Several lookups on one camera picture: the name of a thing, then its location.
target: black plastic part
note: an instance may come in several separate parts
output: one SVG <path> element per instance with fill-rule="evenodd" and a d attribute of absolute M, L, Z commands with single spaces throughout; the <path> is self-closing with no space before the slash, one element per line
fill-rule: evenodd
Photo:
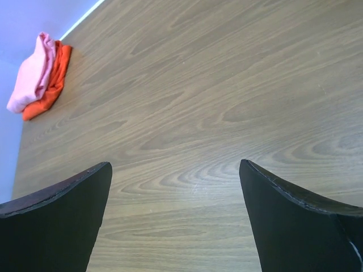
<path fill-rule="evenodd" d="M 111 185 L 110 163 L 0 205 L 0 271 L 86 271 Z"/>
<path fill-rule="evenodd" d="M 239 175 L 263 272 L 363 271 L 363 208 L 322 197 L 248 160 Z"/>

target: orange cloth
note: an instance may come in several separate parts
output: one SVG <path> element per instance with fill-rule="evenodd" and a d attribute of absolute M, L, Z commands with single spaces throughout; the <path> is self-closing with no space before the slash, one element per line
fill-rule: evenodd
<path fill-rule="evenodd" d="M 27 105 L 23 111 L 23 120 L 28 121 L 51 108 L 61 94 L 64 78 L 72 52 L 72 47 L 56 41 L 56 59 L 50 72 L 49 84 L 41 99 Z"/>

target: stack of folded cloth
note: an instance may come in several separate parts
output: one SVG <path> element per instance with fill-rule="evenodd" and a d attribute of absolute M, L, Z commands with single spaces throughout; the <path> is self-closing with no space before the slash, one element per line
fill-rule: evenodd
<path fill-rule="evenodd" d="M 34 53 L 20 66 L 7 109 L 28 121 L 51 108 L 61 94 L 72 47 L 42 32 Z"/>

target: pink cloth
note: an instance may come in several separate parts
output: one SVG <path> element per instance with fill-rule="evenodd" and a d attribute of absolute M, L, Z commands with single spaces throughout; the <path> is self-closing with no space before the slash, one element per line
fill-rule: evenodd
<path fill-rule="evenodd" d="M 42 98 L 55 57 L 54 40 L 42 32 L 36 39 L 34 53 L 19 68 L 14 91 L 6 106 L 9 111 L 20 113 L 28 104 Z"/>

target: light blue surface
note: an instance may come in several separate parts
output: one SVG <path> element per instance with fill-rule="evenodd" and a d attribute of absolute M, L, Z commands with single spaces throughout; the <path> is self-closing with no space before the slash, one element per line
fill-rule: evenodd
<path fill-rule="evenodd" d="M 34 50 L 41 32 L 54 39 L 83 16 L 97 0 L 2 1 L 0 8 L 0 203 L 11 199 L 18 160 L 22 117 L 7 111 L 18 67 Z"/>

